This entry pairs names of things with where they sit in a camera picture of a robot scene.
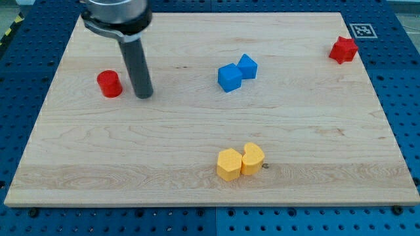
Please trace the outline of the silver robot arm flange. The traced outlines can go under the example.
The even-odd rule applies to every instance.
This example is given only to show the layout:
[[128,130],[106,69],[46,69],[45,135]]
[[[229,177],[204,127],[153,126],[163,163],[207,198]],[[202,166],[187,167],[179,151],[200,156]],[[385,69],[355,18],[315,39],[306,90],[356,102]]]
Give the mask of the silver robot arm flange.
[[149,0],[86,0],[81,18],[93,33],[131,43],[152,22]]

